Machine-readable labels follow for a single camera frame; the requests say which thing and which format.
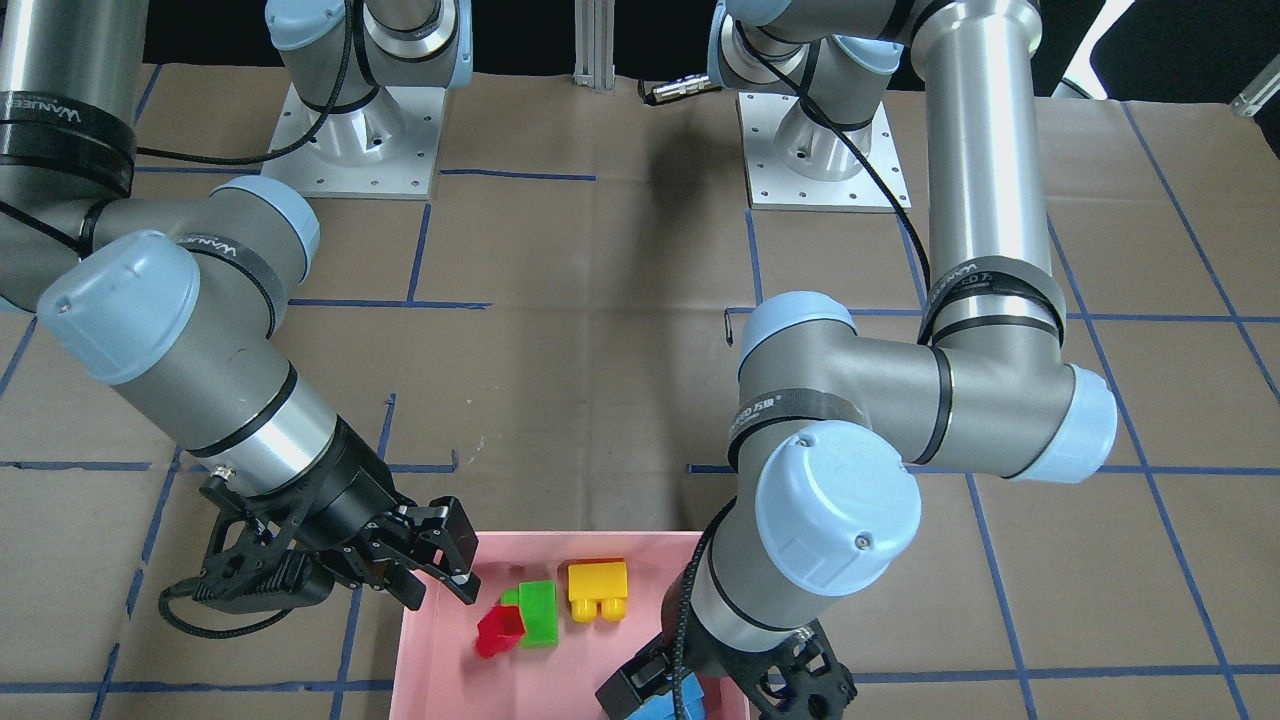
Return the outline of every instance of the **pink tray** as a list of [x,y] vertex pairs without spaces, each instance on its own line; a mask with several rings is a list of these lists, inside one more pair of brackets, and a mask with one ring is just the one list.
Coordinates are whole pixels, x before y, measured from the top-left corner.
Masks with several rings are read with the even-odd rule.
[[[605,720],[595,691],[660,629],[662,596],[698,542],[698,533],[479,533],[475,605],[425,579],[426,600],[404,612],[392,720]],[[575,623],[564,594],[576,560],[627,561],[630,600],[622,623]],[[559,646],[516,650],[492,660],[475,653],[476,623],[506,588],[556,578]],[[732,680],[703,679],[709,720],[748,720],[749,703]]]

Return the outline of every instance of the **black band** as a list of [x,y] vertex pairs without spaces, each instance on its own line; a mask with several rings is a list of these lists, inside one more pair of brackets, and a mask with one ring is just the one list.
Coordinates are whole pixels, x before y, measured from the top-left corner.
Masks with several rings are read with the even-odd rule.
[[915,40],[915,33],[920,32],[924,23],[933,17],[934,13],[946,8],[947,5],[955,4],[957,0],[933,0],[929,3],[920,14],[915,17],[915,24],[911,26],[911,40]]
[[1066,329],[1066,296],[1062,288],[1036,265],[991,255],[974,258],[947,270],[929,290],[920,318],[916,342],[924,345],[933,333],[933,322],[942,307],[963,297],[978,295],[1012,295],[1044,307],[1057,323],[1059,342]]
[[893,10],[888,14],[888,20],[884,22],[884,29],[876,37],[877,40],[896,40],[902,32],[902,27],[906,24],[906,19],[911,17],[911,8],[915,6],[915,0],[897,0],[893,3]]
[[74,174],[127,197],[136,147],[133,129],[93,105],[49,94],[0,92],[0,164]]
[[[356,110],[360,110],[365,105],[369,105],[370,102],[372,102],[374,97],[378,97],[378,92],[379,91],[381,91],[381,87],[379,87],[379,86],[375,85],[372,87],[372,90],[369,91],[369,95],[365,95],[360,100],[356,100],[356,101],[352,101],[352,102],[347,102],[346,105],[334,105],[333,109],[329,110],[329,114],[330,115],[340,115],[343,113],[355,113]],[[310,108],[311,110],[316,111],[316,113],[323,113],[324,108],[325,108],[323,102],[320,105],[316,105],[315,102],[310,102],[307,100],[302,100],[302,104],[306,105],[307,108]]]
[[951,402],[952,393],[955,392],[955,383],[951,377],[951,360],[947,359],[947,354],[942,352],[937,347],[931,347],[933,351],[933,359],[938,364],[938,414],[933,419],[933,434],[929,436],[929,443],[924,446],[924,452],[919,457],[913,460],[914,465],[924,465],[933,456],[938,454],[938,448],[942,447],[942,441],[947,436],[947,427],[951,425]]
[[271,418],[274,418],[275,414],[280,411],[280,407],[284,407],[284,404],[293,395],[293,388],[296,388],[297,386],[298,386],[298,370],[293,366],[292,363],[289,363],[289,373],[284,377],[284,384],[282,384],[280,389],[276,391],[275,397],[273,397],[271,401],[268,402],[265,407],[262,407],[261,413],[253,415],[253,419],[251,419],[248,423],[244,423],[241,427],[241,429],[224,437],[223,439],[215,442],[214,445],[200,447],[196,450],[188,450],[187,452],[189,452],[195,457],[212,457],[214,455],[227,452],[228,450],[244,442],[246,439],[252,437],[253,433],[262,429],[262,425],[268,424],[271,420]]
[[968,320],[960,320],[959,323],[951,323],[950,325],[942,328],[941,331],[933,333],[933,342],[955,334],[960,331],[968,331],[972,328],[984,328],[988,325],[1021,325],[1027,328],[1036,328],[1038,331],[1044,331],[1055,338],[1060,337],[1057,328],[1046,323],[1044,320],[1037,320],[1036,318],[1024,318],[1021,315],[982,315],[979,318],[969,318]]
[[266,302],[266,311],[270,315],[266,337],[275,333],[284,319],[284,310],[288,306],[288,293],[280,275],[275,274],[271,264],[262,259],[247,245],[229,237],[191,232],[177,238],[175,245],[196,255],[209,255],[216,258],[241,272]]
[[742,443],[758,430],[788,420],[846,420],[865,424],[852,402],[806,387],[783,388],[753,397],[742,406],[728,430],[728,464],[737,471]]
[[356,54],[356,67],[360,68],[360,77],[365,78],[365,85],[378,87],[378,81],[374,79],[374,69],[369,65],[369,53],[365,49],[365,4],[352,3],[352,6],[351,50]]
[[721,600],[724,601],[724,607],[728,607],[730,610],[732,610],[733,615],[737,615],[739,619],[741,619],[744,623],[754,625],[754,626],[756,626],[756,628],[759,628],[762,630],[768,630],[771,633],[790,633],[791,630],[795,629],[795,628],[774,628],[773,625],[765,625],[764,623],[760,623],[759,620],[756,620],[755,618],[751,618],[746,612],[742,612],[742,609],[733,603],[733,598],[731,598],[728,596],[728,593],[724,592],[724,587],[721,585],[721,583],[719,583],[719,577],[716,575],[716,538],[714,537],[712,538],[712,542],[709,542],[707,544],[707,574],[710,575],[712,583],[716,585],[716,594],[721,596]]
[[116,199],[114,197],[99,200],[97,202],[90,205],[88,210],[84,211],[84,219],[81,220],[79,234],[81,247],[86,251],[82,258],[88,258],[88,254],[93,252],[93,232],[97,231],[97,222],[102,219],[102,210],[106,210],[106,206],[115,202],[115,200]]

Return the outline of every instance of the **light blue joint cap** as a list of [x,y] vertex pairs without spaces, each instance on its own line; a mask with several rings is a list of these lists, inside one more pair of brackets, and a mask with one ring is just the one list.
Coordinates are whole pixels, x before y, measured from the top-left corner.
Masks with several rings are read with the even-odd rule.
[[742,372],[746,356],[762,342],[792,325],[809,320],[837,320],[849,325],[855,333],[858,332],[852,316],[849,315],[849,309],[820,292],[796,290],[774,295],[753,310],[751,316],[746,319],[746,328],[742,329],[742,356],[737,361],[737,372]]
[[268,0],[262,13],[271,45],[282,53],[306,47],[347,17],[342,0]]
[[187,327],[200,266],[159,231],[127,234],[40,296],[36,314],[88,374],[109,386],[150,370]]
[[902,46],[897,42],[837,35],[836,46],[844,50],[850,60],[882,76],[893,74],[902,60]]
[[458,0],[458,54],[453,61],[453,77],[449,78],[448,87],[466,87],[471,85],[471,70],[475,64],[475,55],[471,51],[471,0]]
[[790,6],[791,0],[728,0],[728,12],[749,26],[767,26]]
[[716,3],[716,14],[712,17],[712,36],[707,40],[707,77],[716,85],[724,87],[724,78],[719,73],[719,29],[724,26],[724,0]]
[[1106,380],[1078,365],[1066,418],[1044,452],[1010,480],[1079,483],[1106,462],[1116,439],[1116,398]]
[[302,243],[302,254],[306,256],[306,269],[302,272],[302,279],[298,282],[306,282],[311,274],[311,260],[320,247],[320,219],[316,218],[316,213],[311,209],[311,205],[292,187],[278,179],[262,176],[241,176],[215,187],[214,192],[228,188],[243,190],[250,195],[256,195],[284,215],[289,227],[293,228],[293,233],[298,236],[298,242]]
[[844,420],[792,434],[755,491],[769,559],[801,589],[844,597],[874,583],[920,527],[920,488],[884,438]]

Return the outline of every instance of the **metal post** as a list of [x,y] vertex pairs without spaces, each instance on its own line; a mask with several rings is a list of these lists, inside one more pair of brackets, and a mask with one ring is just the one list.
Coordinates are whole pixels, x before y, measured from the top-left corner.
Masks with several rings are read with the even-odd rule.
[[1231,100],[1231,111],[1243,118],[1252,118],[1276,91],[1280,91],[1280,55],[1267,63],[1258,77]]
[[1025,0],[954,3],[915,35],[940,273],[992,255],[1053,273],[1030,74],[1039,37],[1039,13]]
[[577,60],[573,82],[596,92],[613,92],[613,1],[577,0]]

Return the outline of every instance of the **cardboard floor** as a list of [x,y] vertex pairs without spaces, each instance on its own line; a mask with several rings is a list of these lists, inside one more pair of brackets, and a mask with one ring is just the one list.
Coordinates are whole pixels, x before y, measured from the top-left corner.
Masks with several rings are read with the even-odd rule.
[[[287,86],[147,68],[140,140],[261,151]],[[886,106],[927,236],[923,96]],[[918,539],[824,618],[849,715],[1280,717],[1280,161],[1225,106],[1037,110],[1065,355],[1120,397],[1115,450],[1071,487],[920,468]],[[740,147],[728,92],[652,109],[621,82],[477,77],[429,204],[314,202],[278,345],[402,491],[457,495],[480,529],[700,529],[735,489],[726,318],[808,288],[910,341],[923,292],[888,217],[751,211]],[[234,174],[138,170],[156,199]],[[387,716],[394,601],[170,629],[156,597],[215,515],[192,459],[28,318],[0,315],[0,717]]]

